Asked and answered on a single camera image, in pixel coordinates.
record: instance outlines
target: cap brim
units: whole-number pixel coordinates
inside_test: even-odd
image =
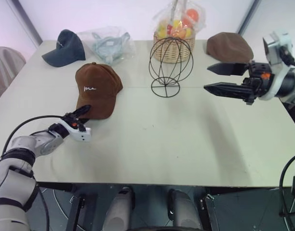
[[[90,110],[84,115],[80,116],[82,119],[107,119],[111,116],[114,110],[115,100],[116,97],[90,100],[79,96],[76,108],[78,109],[85,105],[91,105]]]
[[[66,55],[63,49],[50,51],[46,54],[43,54],[42,58],[44,61],[46,61],[46,63],[54,67],[66,66],[73,63],[74,61],[77,61],[77,59]]]

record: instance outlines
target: floor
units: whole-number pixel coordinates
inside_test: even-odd
[[[205,195],[203,187],[190,186],[154,186],[133,185],[136,205],[132,214],[132,228],[148,226],[172,226],[167,216],[166,195],[169,189],[174,188],[187,192],[195,202]],[[77,193],[85,193],[86,204],[81,210],[79,224],[86,231],[100,231],[110,203],[121,185],[86,184],[79,186]],[[49,208],[51,231],[63,231],[67,219],[60,211],[52,189],[42,189]],[[56,190],[56,198],[66,214],[69,214],[72,194]],[[290,206],[292,197],[290,189],[285,194]],[[221,231],[285,231],[282,218],[278,216],[278,190],[249,190],[243,192],[214,195],[214,206],[217,222]],[[33,231],[45,230],[44,209],[39,196],[33,207],[27,213]]]

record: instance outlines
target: brown baseball cap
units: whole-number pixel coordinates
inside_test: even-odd
[[[254,54],[241,35],[221,32],[207,40],[206,53],[222,62],[248,63]]]
[[[79,89],[76,108],[91,105],[81,118],[108,118],[113,112],[116,96],[123,88],[114,70],[105,64],[85,64],[76,72],[76,82]]]

